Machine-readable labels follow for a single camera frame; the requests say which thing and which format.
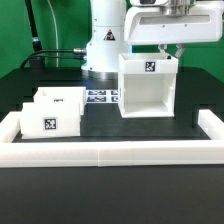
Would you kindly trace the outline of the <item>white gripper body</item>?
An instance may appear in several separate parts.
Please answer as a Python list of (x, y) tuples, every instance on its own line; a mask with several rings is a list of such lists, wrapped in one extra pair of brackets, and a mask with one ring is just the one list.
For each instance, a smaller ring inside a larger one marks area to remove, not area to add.
[(130, 45), (219, 41), (224, 0), (130, 0), (124, 39)]

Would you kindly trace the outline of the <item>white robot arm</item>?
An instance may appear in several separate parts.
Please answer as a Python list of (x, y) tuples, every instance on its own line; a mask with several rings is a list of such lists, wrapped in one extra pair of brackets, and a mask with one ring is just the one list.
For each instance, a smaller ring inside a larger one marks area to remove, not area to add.
[(224, 0), (90, 0), (92, 37), (84, 50), (84, 73), (115, 78), (118, 55), (137, 45), (178, 46), (216, 42), (223, 33)]

